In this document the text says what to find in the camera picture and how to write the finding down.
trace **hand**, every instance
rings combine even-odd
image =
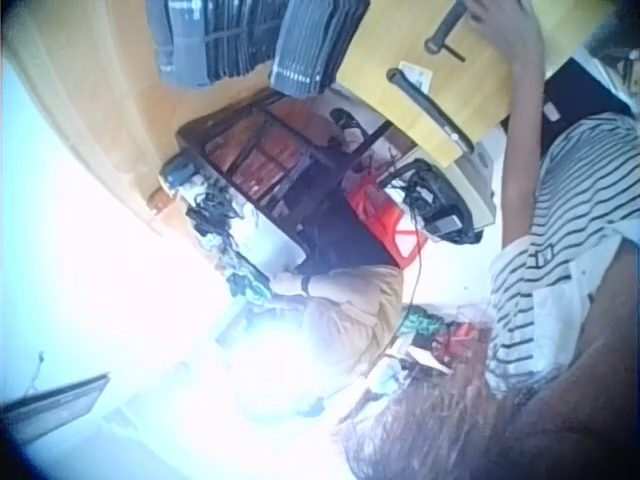
[[[301,295],[302,277],[289,272],[278,273],[271,280],[271,290],[278,295]]]
[[[512,68],[544,68],[544,40],[532,0],[464,0],[469,24]]]

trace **striped shirt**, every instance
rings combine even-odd
[[[590,301],[623,238],[640,234],[640,140],[602,114],[564,132],[542,160],[529,235],[491,266],[496,325],[487,380],[497,395],[571,362]]]

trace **red object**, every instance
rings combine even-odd
[[[404,211],[378,186],[374,177],[365,178],[358,187],[349,192],[347,200],[358,218],[398,262],[401,270],[418,258],[427,237],[422,232],[416,234],[415,230],[398,230]],[[400,251],[396,236],[416,239],[415,246],[407,255]]]

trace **paper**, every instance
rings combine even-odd
[[[433,72],[431,70],[409,62],[400,62],[399,68],[402,70],[402,73],[407,76],[409,81],[422,90],[425,95],[429,93],[431,79],[433,78]]]

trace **wire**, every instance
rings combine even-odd
[[[33,374],[33,377],[31,377],[31,383],[29,383],[29,386],[27,387],[27,389],[24,391],[24,397],[28,397],[29,395],[31,395],[31,393],[35,393],[38,392],[38,388],[36,387],[36,382],[38,381],[38,377],[40,377],[40,370],[42,369],[42,364],[44,363],[44,351],[40,351],[38,352],[38,366],[36,367],[36,371]]]
[[[396,159],[394,156],[391,157],[391,164],[393,166],[393,173],[397,174],[398,165],[396,163]],[[417,221],[417,214],[416,214],[415,208],[412,208],[410,205],[407,205],[407,207],[409,208],[411,221],[413,222],[413,227],[416,232],[416,240],[418,243],[420,243],[420,232],[418,231],[418,221]],[[389,339],[387,344],[380,351],[380,353],[378,353],[378,355],[373,359],[373,361],[369,364],[369,368],[367,368],[367,370],[364,372],[363,376],[365,378],[368,377],[369,374],[373,371],[373,368],[377,365],[380,359],[386,355],[386,351],[389,349],[391,344],[397,339],[398,331],[400,331],[400,327],[402,327],[402,324],[407,320],[407,318],[409,318],[409,313],[411,313],[411,307],[414,304],[416,293],[418,291],[418,285],[420,284],[420,277],[422,276],[422,247],[423,246],[424,245],[419,245],[420,248],[418,248],[418,275],[416,276],[416,282],[413,285],[413,291],[411,292],[411,298],[409,299],[409,305],[407,306],[407,310],[402,320],[396,326],[396,329],[391,335],[391,338]]]

